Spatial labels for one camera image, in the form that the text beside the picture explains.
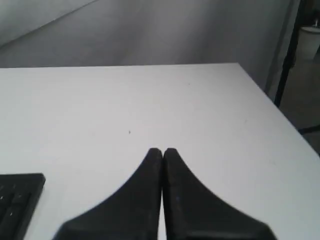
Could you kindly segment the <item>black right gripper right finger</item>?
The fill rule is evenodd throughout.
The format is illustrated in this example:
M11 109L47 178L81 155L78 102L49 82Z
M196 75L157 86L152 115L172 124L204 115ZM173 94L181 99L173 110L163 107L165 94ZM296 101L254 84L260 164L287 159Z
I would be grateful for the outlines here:
M175 148L163 156L162 199L169 240L274 240L270 227L213 194Z

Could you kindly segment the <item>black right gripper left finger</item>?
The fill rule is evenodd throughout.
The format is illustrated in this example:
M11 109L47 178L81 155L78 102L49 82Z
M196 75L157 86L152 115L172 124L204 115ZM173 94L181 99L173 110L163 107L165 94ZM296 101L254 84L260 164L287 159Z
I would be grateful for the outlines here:
M66 221L55 240L156 240L162 199L162 152L148 150L133 175L110 197Z

